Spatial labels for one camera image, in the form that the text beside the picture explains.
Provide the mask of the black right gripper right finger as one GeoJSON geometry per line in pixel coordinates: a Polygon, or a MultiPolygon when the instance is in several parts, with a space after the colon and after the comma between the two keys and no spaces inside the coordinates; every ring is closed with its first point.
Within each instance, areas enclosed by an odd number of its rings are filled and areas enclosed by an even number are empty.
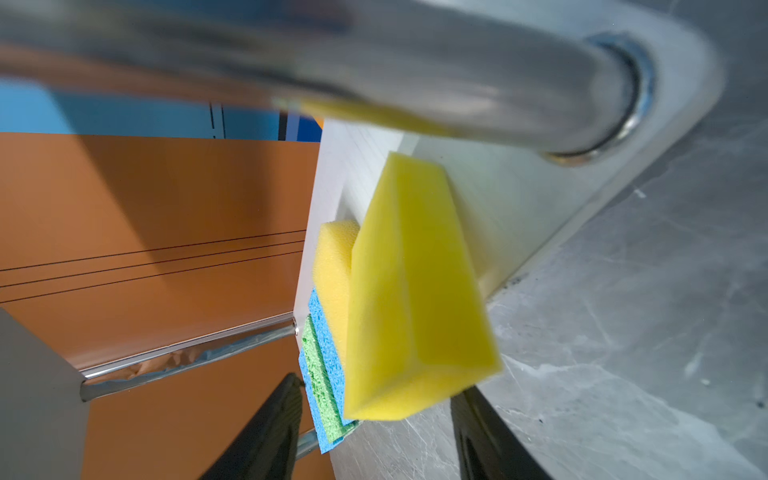
{"type": "Polygon", "coordinates": [[[552,479],[476,386],[451,398],[451,416],[462,479],[552,479]]]}

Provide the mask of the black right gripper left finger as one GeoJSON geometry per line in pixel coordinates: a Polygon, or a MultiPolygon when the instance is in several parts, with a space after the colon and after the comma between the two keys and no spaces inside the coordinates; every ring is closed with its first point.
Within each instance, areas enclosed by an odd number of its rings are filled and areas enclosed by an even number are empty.
{"type": "Polygon", "coordinates": [[[287,374],[204,479],[289,479],[297,456],[303,382],[287,374]]]}

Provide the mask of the green cellulose sponge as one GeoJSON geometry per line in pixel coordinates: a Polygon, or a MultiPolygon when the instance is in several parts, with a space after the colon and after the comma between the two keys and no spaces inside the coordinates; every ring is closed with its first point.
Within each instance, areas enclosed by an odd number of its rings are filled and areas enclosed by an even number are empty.
{"type": "MultiPolygon", "coordinates": [[[[315,336],[311,317],[308,316],[305,321],[304,330],[301,336],[302,348],[301,352],[304,352],[307,365],[310,369],[310,375],[312,377],[313,391],[316,399],[321,401],[323,397],[327,399],[333,399],[334,396],[331,391],[330,381],[325,371],[324,362],[319,349],[319,345],[315,336]]],[[[345,425],[343,441],[354,432],[360,422],[353,420],[351,424],[345,425]]]]}

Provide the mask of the blue cellulose sponge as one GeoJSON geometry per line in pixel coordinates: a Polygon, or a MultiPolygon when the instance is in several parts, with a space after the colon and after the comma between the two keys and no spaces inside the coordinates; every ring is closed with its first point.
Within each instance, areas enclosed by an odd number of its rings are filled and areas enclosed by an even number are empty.
{"type": "Polygon", "coordinates": [[[333,340],[333,335],[330,331],[322,304],[315,289],[311,291],[308,307],[336,407],[341,416],[342,424],[349,425],[352,423],[352,420],[347,419],[344,415],[344,371],[333,340]]]}
{"type": "Polygon", "coordinates": [[[306,396],[312,416],[317,445],[322,454],[327,454],[343,441],[344,428],[338,415],[335,401],[323,397],[318,401],[314,395],[312,377],[304,352],[298,357],[299,367],[305,383],[306,396]]]}

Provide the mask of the bright yellow foam sponge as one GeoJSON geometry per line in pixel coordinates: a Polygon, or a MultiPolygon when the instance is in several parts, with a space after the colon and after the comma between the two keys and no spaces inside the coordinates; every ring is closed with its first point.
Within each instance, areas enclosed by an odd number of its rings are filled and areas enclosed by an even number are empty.
{"type": "Polygon", "coordinates": [[[390,154],[352,250],[345,415],[403,420],[501,367],[444,170],[390,154]]]}

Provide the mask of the small orange-yellow sponge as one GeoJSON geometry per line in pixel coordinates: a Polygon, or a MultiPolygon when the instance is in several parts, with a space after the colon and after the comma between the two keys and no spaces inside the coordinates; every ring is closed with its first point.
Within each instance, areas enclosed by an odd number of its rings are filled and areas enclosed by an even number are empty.
{"type": "Polygon", "coordinates": [[[354,220],[322,224],[313,264],[314,286],[342,364],[346,360],[352,250],[359,229],[354,220]]]}

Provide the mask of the white two-tier metal shelf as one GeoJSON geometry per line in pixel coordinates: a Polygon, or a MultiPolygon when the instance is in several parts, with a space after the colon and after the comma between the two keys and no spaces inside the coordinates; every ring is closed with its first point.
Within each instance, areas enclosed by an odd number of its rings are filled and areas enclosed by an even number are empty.
{"type": "Polygon", "coordinates": [[[324,118],[311,235],[365,214],[385,155],[363,141],[438,161],[489,298],[726,83],[703,34],[625,1],[5,1],[1,71],[324,118]]]}

